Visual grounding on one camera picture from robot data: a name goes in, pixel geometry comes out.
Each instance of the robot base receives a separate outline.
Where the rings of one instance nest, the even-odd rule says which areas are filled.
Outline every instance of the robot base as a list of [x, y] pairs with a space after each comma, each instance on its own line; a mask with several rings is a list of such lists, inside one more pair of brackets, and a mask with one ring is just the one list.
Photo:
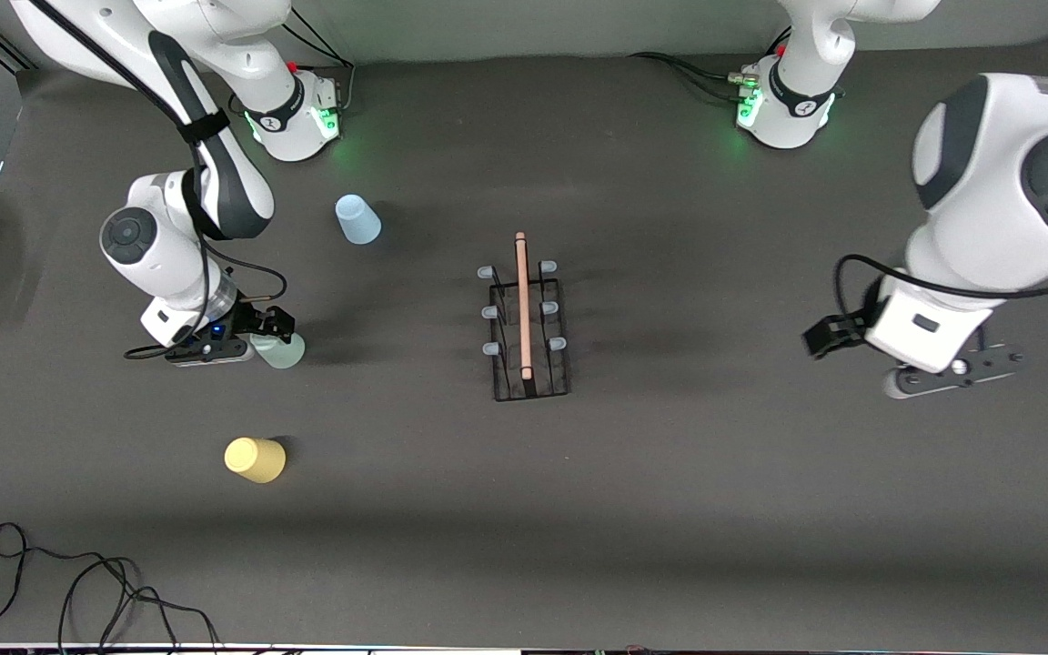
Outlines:
[[316, 155], [326, 144], [337, 138], [342, 129], [334, 81], [309, 71], [298, 71], [294, 78], [303, 86], [305, 101], [285, 128], [270, 130], [245, 113], [255, 140], [283, 162], [299, 162]]
[[[769, 71], [779, 61], [776, 54], [766, 56], [757, 63], [743, 66], [744, 74], [757, 74], [759, 80], [767, 80]], [[754, 134], [755, 138], [766, 146], [790, 150], [806, 145], [815, 136], [815, 132], [827, 125], [828, 111], [835, 101], [835, 94], [824, 103], [823, 107], [811, 104], [810, 114], [796, 117], [790, 115], [790, 109], [782, 100], [774, 95], [769, 84], [760, 84], [739, 105], [739, 114], [735, 116], [735, 125]]]
[[953, 366], [941, 373], [927, 373], [914, 366], [889, 370], [885, 394], [895, 399], [935, 394], [937, 391], [967, 390], [979, 383], [992, 383], [1022, 372], [1022, 349], [998, 345], [982, 351], [958, 354]]

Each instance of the green led light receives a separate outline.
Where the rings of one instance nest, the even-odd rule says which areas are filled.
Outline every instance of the green led light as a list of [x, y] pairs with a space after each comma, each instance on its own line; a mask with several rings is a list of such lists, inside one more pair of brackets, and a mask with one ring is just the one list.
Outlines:
[[316, 119], [318, 129], [320, 129], [321, 135], [326, 137], [326, 140], [332, 140], [332, 138], [337, 137], [337, 116], [335, 109], [315, 109], [310, 107], [309, 114]]
[[258, 125], [253, 123], [249, 112], [245, 112], [245, 123], [248, 123], [249, 129], [253, 130], [253, 139], [261, 144], [261, 134], [258, 134]]
[[743, 100], [743, 107], [739, 111], [739, 125], [744, 128], [751, 128], [755, 125], [756, 117], [758, 117], [758, 109], [760, 107], [762, 107], [762, 90], [761, 88], [756, 88], [749, 94], [748, 99]]
[[827, 125], [828, 116], [831, 116], [831, 105], [835, 104], [835, 93], [831, 93], [831, 97], [827, 100], [827, 108], [824, 109], [824, 117], [818, 119], [818, 126], [821, 128]]

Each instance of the black strap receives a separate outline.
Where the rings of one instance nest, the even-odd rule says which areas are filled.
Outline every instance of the black strap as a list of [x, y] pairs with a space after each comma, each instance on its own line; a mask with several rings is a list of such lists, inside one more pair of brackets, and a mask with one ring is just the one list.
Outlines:
[[216, 114], [209, 114], [200, 121], [193, 121], [189, 125], [182, 125], [177, 130], [180, 136], [191, 146], [196, 146], [204, 138], [212, 138], [220, 134], [222, 129], [230, 126], [230, 116], [224, 114], [222, 109], [217, 109]]
[[183, 198], [183, 206], [189, 211], [192, 226], [212, 240], [227, 241], [228, 237], [221, 235], [220, 228], [213, 223], [209, 212], [204, 211], [203, 204], [200, 204], [200, 197], [197, 195], [198, 179], [196, 168], [183, 171], [183, 177], [180, 178], [180, 196]]
[[[820, 93], [818, 95], [803, 95], [799, 91], [793, 91], [791, 88], [783, 84], [783, 79], [779, 78], [779, 63], [783, 60], [779, 59], [774, 62], [774, 65], [770, 67], [770, 72], [768, 74], [768, 83], [770, 85], [770, 91], [774, 93], [776, 99], [781, 100], [787, 109], [790, 111], [790, 115], [794, 117], [807, 117], [816, 111], [820, 107], [827, 103], [827, 100], [831, 97], [831, 93], [835, 92], [835, 87], [828, 88], [827, 91]], [[800, 111], [800, 105], [804, 103], [811, 103], [803, 107], [804, 109], [810, 108], [810, 111], [802, 112]]]
[[[271, 112], [255, 112], [249, 108], [246, 108], [245, 111], [249, 113], [254, 123], [260, 125], [266, 132], [280, 132], [290, 125], [290, 119], [299, 114], [299, 111], [302, 111], [304, 105], [305, 86], [302, 84], [302, 80], [294, 78], [293, 93], [290, 93], [290, 100], [287, 100], [282, 107], [278, 107]], [[266, 121], [267, 117], [275, 121]]]

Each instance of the connector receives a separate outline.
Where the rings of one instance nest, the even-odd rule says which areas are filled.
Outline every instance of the connector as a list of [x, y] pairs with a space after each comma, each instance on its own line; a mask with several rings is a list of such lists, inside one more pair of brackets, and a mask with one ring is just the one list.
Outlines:
[[727, 73], [727, 83], [745, 86], [747, 88], [758, 88], [758, 73], [754, 72], [730, 72]]

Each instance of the yellow cup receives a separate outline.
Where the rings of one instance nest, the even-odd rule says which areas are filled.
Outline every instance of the yellow cup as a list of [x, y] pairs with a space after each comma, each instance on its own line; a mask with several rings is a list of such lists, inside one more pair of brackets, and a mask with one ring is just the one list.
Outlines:
[[286, 467], [286, 449], [275, 440], [240, 437], [224, 449], [224, 465], [230, 472], [263, 485], [274, 481]]

